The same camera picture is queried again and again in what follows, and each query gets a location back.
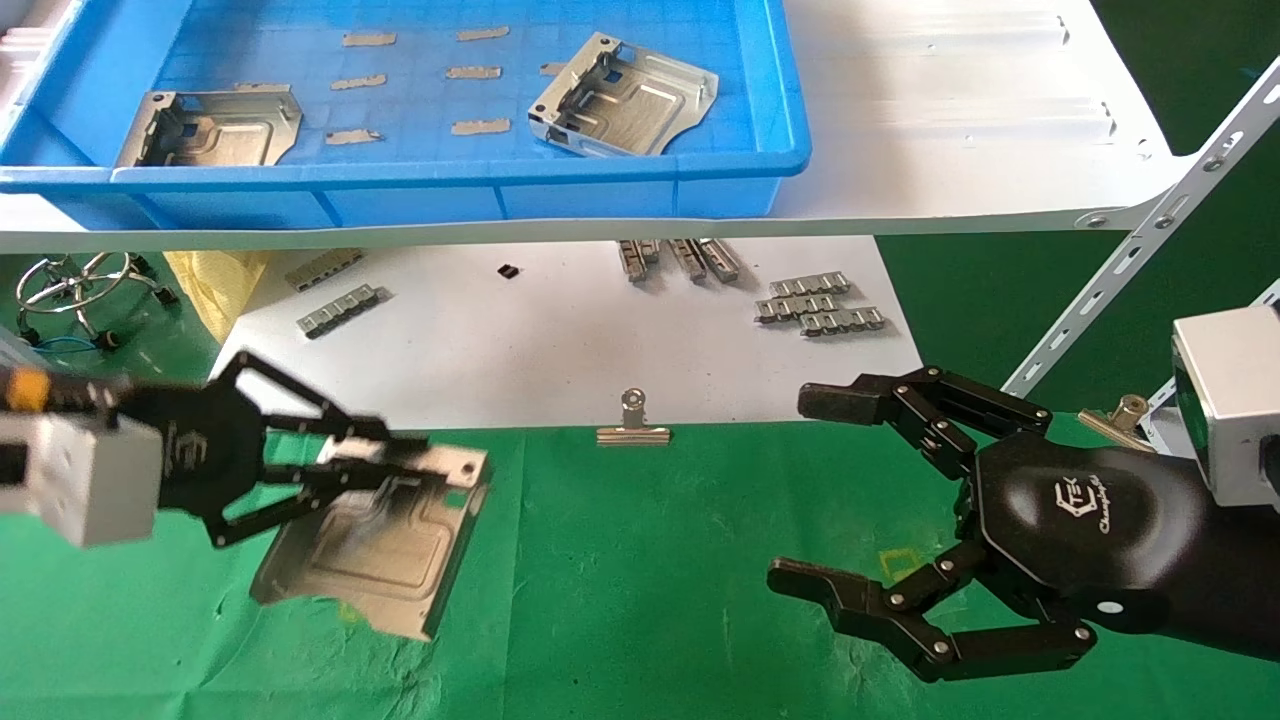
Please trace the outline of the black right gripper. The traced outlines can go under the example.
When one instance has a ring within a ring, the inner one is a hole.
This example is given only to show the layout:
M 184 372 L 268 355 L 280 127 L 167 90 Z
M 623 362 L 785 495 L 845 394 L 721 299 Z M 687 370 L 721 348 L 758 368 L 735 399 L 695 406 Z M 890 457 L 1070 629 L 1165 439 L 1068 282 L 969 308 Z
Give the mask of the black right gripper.
M 891 587 L 792 559 L 767 571 L 771 591 L 820 606 L 835 633 L 882 646 L 918 679 L 1070 669 L 1096 646 L 1079 621 L 1277 659 L 1277 512 L 1216 503 L 1192 460 L 1057 445 L 1043 437 L 1050 410 L 938 366 L 806 383 L 797 413 L 892 427 L 940 474 L 970 479 L 965 533 L 983 546 L 961 542 Z M 965 427 L 1000 441 L 978 451 Z M 975 579 L 1034 624 L 931 624 Z

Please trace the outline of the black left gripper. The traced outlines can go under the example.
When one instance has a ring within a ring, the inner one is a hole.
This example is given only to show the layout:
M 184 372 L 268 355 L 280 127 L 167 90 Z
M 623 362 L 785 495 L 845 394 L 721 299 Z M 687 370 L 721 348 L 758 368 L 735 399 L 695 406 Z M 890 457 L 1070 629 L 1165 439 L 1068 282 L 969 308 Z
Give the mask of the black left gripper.
M 296 407 L 262 409 L 242 388 L 250 377 L 279 389 Z M 155 428 L 163 441 L 157 507 L 205 519 L 218 550 L 326 509 L 343 493 L 376 491 L 393 479 L 424 480 L 425 470 L 367 460 L 314 465 L 264 465 L 271 433 L 315 436 L 335 451 L 425 451 L 431 441 L 360 414 L 250 351 L 239 351 L 210 386 L 143 386 L 131 393 L 131 419 Z M 227 509 L 256 486 L 294 487 L 292 496 L 234 518 Z

